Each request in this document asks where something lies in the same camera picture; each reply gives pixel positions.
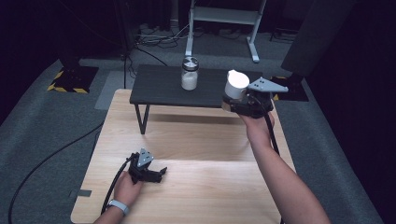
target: gray carpet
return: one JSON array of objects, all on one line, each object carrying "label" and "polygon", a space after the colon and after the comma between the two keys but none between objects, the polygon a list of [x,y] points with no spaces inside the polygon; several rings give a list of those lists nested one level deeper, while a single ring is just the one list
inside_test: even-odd
[{"label": "gray carpet", "polygon": [[[207,68],[262,71],[266,77],[289,75],[280,64],[290,45],[268,39],[267,34],[257,38],[260,63],[251,61],[243,36],[229,40],[203,35],[195,39],[193,56]],[[172,49],[142,49],[168,65],[180,66],[185,39],[177,43]],[[131,56],[134,70],[141,63],[161,64],[138,50]],[[0,223],[7,223],[10,200],[26,175],[49,154],[104,121],[112,93],[122,88],[123,62],[85,59],[80,63],[99,67],[89,94],[47,91],[62,68],[56,62],[32,84],[0,127]],[[128,77],[127,88],[132,86]],[[299,176],[316,193],[332,223],[382,223],[305,82],[304,88],[309,102],[276,102]],[[82,183],[96,133],[66,148],[31,176],[13,207],[14,223],[70,223],[76,199],[71,193]]]}]

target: hand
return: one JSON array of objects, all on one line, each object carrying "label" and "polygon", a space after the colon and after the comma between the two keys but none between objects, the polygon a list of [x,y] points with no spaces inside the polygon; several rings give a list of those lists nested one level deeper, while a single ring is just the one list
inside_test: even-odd
[{"label": "hand", "polygon": [[[274,127],[274,117],[271,112],[268,113],[271,124]],[[268,130],[267,122],[265,118],[254,119],[244,115],[239,115],[242,121],[247,125],[247,138],[250,144],[262,147],[271,147],[271,136]]]},{"label": "hand", "polygon": [[114,187],[114,199],[131,207],[139,195],[142,186],[142,181],[137,181],[134,184],[128,172],[123,171]]}]

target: human arm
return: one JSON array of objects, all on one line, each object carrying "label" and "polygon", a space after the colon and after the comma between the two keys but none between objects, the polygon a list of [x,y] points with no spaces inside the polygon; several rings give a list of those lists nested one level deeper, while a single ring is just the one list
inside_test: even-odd
[{"label": "human arm", "polygon": [[[274,118],[269,113],[272,125]],[[247,138],[268,189],[284,221],[290,223],[330,223],[320,202],[271,146],[264,118],[240,115],[247,125]]]},{"label": "human arm", "polygon": [[[131,176],[127,172],[123,171],[114,187],[114,200],[117,200],[131,208],[137,199],[142,186],[142,181],[138,181],[134,184]],[[118,207],[110,206],[101,216],[99,216],[99,218],[96,219],[94,223],[120,223],[123,217],[123,212]]]}]

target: white shelf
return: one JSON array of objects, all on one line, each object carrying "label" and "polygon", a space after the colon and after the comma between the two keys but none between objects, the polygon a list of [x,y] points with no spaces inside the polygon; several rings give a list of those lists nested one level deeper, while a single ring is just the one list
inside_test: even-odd
[{"label": "white shelf", "polygon": [[215,7],[195,7],[195,21],[218,21],[254,25],[257,20],[257,11],[244,11]]}]

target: jar lid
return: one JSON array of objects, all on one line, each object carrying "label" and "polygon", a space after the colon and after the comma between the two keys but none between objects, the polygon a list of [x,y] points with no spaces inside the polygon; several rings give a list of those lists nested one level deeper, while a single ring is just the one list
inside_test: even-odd
[{"label": "jar lid", "polygon": [[186,57],[183,60],[182,67],[186,71],[190,71],[190,72],[196,71],[198,70],[198,66],[199,66],[198,60],[194,57]]}]

